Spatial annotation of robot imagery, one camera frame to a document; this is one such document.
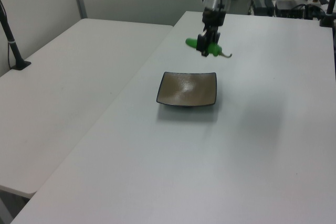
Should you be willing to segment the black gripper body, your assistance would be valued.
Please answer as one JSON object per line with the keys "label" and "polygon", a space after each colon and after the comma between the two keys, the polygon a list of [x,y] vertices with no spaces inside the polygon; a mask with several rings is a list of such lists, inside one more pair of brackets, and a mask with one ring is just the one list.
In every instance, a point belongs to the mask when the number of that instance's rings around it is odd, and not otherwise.
{"label": "black gripper body", "polygon": [[212,10],[204,8],[202,22],[204,24],[202,35],[213,33],[218,35],[218,29],[223,26],[226,11],[224,10]]}

